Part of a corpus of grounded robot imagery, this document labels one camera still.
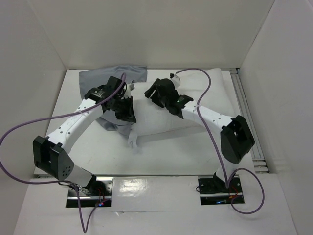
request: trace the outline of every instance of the fabric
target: fabric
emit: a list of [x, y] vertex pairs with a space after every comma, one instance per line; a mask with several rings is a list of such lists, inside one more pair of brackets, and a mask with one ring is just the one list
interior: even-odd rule
[[[207, 70], [211, 77], [212, 85], [203, 97], [201, 105], [218, 113], [234, 116], [234, 110], [223, 84], [221, 69]], [[179, 94], [186, 94], [198, 100], [208, 85], [208, 78], [200, 71], [185, 71], [179, 74], [181, 84], [177, 89]], [[171, 130], [196, 126], [192, 121], [183, 120], [155, 105], [144, 96], [144, 92], [151, 87], [153, 82], [136, 83], [132, 91], [134, 114], [137, 123], [131, 125], [128, 143], [136, 147], [138, 136], [162, 133]]]
[[[127, 74], [127, 84], [147, 81], [147, 68], [145, 66], [120, 65], [83, 71], [79, 73], [81, 98], [83, 99], [91, 88], [106, 84], [110, 76], [120, 78], [124, 72]], [[113, 111], [106, 111], [97, 121], [108, 131], [117, 130], [123, 135], [130, 133], [131, 123], [117, 120]]]

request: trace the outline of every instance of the white cloth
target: white cloth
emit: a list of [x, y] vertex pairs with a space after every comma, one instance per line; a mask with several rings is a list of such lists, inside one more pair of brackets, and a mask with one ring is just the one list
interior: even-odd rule
[[[218, 113], [234, 116], [234, 110], [226, 93], [223, 84], [221, 69], [207, 70], [211, 77], [211, 88], [203, 97], [201, 105], [210, 108]], [[185, 94], [198, 100], [208, 86], [207, 76], [197, 70], [185, 71], [178, 74], [180, 77], [180, 87], [177, 89], [179, 94]], [[166, 131], [177, 130], [186, 127], [197, 126], [195, 122], [181, 119], [155, 105], [143, 94], [151, 87], [153, 82], [135, 83], [132, 91], [134, 114], [137, 123], [131, 126], [128, 144], [137, 147], [138, 136], [151, 135]]]

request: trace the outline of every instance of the white wall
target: white wall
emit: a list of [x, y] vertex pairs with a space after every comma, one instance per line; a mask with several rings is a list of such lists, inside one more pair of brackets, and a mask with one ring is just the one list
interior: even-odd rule
[[265, 158], [312, 234], [313, 0], [276, 0], [240, 69]]
[[274, 0], [28, 0], [65, 66], [239, 67]]
[[[2, 0], [0, 7], [0, 135], [10, 127], [51, 115], [65, 67], [26, 0]], [[45, 134], [47, 122], [15, 131], [0, 157], [16, 176], [34, 170], [32, 140]], [[0, 171], [0, 233], [13, 234], [27, 185]]]

